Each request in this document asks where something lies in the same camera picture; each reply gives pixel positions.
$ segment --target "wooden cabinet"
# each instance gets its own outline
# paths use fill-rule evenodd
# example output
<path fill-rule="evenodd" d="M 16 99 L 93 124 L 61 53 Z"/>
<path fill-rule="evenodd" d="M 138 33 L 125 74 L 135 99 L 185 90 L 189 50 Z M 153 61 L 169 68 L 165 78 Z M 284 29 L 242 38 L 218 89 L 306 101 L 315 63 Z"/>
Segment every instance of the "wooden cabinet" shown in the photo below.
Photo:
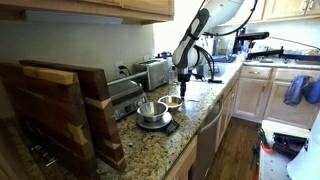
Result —
<path fill-rule="evenodd" d="M 10 15 L 16 18 L 32 9 L 119 17 L 124 18 L 123 24 L 147 24 L 173 20 L 174 0 L 0 0 L 0 9 L 0 19 L 10 19 Z"/>
<path fill-rule="evenodd" d="M 317 0 L 267 0 L 264 19 L 303 18 L 320 15 Z"/>
<path fill-rule="evenodd" d="M 173 0 L 121 0 L 121 7 L 136 11 L 173 15 Z"/>
<path fill-rule="evenodd" d="M 121 0 L 78 0 L 78 1 L 85 1 L 85 2 L 92 2 L 97 4 L 107 4 L 111 6 L 121 6 Z"/>
<path fill-rule="evenodd" d="M 224 133 L 226 132 L 226 129 L 227 129 L 228 124 L 230 122 L 231 116 L 233 115 L 233 112 L 234 112 L 237 87 L 238 87 L 238 81 L 236 81 L 236 83 L 233 84 L 233 87 L 231 88 L 227 97 L 224 98 L 224 101 L 223 101 L 222 115 L 221 115 L 220 126 L 219 126 L 219 137 L 218 137 L 218 142 L 217 142 L 218 143 L 217 149 L 218 149 L 219 144 L 223 138 Z"/>
<path fill-rule="evenodd" d="M 261 121 L 269 96 L 268 80 L 240 78 L 234 116 Z"/>
<path fill-rule="evenodd" d="M 304 98 L 297 107 L 283 103 L 290 82 L 274 81 L 263 119 L 280 121 L 286 124 L 299 124 L 311 128 L 319 111 L 319 107 L 309 104 Z"/>
<path fill-rule="evenodd" d="M 287 124 L 298 124 L 308 128 L 312 127 L 319 111 L 319 103 L 309 104 L 304 98 L 302 98 L 301 103 L 296 107 L 283 103 L 292 79 L 298 74 L 310 76 L 310 81 L 312 82 L 318 78 L 320 71 L 276 69 L 264 119 L 285 122 Z"/>
<path fill-rule="evenodd" d="M 234 116 L 261 122 L 271 89 L 272 68 L 243 67 L 237 90 Z"/>
<path fill-rule="evenodd" d="M 172 165 L 165 176 L 165 180 L 188 179 L 189 170 L 196 159 L 197 154 L 197 135 L 189 142 L 181 155 Z"/>
<path fill-rule="evenodd" d="M 254 1 L 245 0 L 238 10 L 237 14 L 228 22 L 232 24 L 243 23 L 250 15 L 251 9 L 253 8 Z M 263 17 L 265 0 L 259 0 L 254 13 L 252 14 L 249 22 L 260 21 Z"/>

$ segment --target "blue towel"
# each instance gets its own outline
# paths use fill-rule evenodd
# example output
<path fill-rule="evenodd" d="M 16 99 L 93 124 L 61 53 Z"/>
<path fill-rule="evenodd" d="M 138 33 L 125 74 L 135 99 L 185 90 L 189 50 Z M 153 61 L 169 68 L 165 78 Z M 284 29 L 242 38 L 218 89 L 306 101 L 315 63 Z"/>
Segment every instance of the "blue towel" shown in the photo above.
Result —
<path fill-rule="evenodd" d="M 308 103 L 317 104 L 320 102 L 320 79 L 304 87 L 302 93 Z"/>
<path fill-rule="evenodd" d="M 300 104 L 302 99 L 302 88 L 308 84 L 309 79 L 309 76 L 304 75 L 294 77 L 287 93 L 284 96 L 283 102 L 289 106 L 297 106 Z"/>

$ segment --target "kitchen counter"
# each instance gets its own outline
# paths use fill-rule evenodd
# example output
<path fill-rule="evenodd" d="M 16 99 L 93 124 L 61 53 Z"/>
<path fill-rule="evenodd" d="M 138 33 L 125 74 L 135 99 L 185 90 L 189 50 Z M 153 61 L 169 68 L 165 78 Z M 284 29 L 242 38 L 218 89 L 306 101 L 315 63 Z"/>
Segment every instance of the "kitchen counter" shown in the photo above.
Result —
<path fill-rule="evenodd" d="M 135 114 L 118 122 L 117 126 L 127 162 L 126 172 L 118 173 L 98 161 L 101 178 L 162 179 L 240 67 L 241 63 L 230 64 L 230 69 L 222 77 L 223 84 L 208 84 L 199 80 L 188 82 L 185 103 L 177 112 L 171 113 L 180 127 L 170 136 L 162 132 L 146 132 L 140 129 L 135 123 Z M 166 95 L 179 96 L 179 92 L 180 86 L 170 82 L 168 85 L 147 93 L 147 97 L 149 101 L 157 101 Z"/>

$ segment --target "metal bowl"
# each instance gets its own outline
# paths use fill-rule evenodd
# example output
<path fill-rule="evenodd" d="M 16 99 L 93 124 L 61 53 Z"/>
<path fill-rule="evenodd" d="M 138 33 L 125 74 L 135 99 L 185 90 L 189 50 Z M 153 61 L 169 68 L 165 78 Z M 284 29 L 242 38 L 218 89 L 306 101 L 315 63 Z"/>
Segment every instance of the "metal bowl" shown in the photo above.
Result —
<path fill-rule="evenodd" d="M 182 99 L 177 96 L 164 96 L 158 100 L 168 106 L 170 112 L 177 111 L 182 104 Z"/>
<path fill-rule="evenodd" d="M 137 113 L 141 115 L 144 120 L 149 122 L 157 122 L 168 111 L 168 106 L 162 102 L 147 102 L 142 104 Z"/>

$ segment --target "toaster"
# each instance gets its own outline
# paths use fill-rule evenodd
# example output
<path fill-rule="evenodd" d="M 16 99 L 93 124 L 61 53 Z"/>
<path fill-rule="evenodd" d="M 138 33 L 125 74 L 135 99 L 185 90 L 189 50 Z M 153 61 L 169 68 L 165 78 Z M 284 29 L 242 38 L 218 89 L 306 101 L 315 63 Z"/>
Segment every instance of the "toaster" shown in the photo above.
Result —
<path fill-rule="evenodd" d="M 168 61 L 164 59 L 152 59 L 132 65 L 133 73 L 147 71 L 147 77 L 141 80 L 145 91 L 152 91 L 169 82 Z"/>

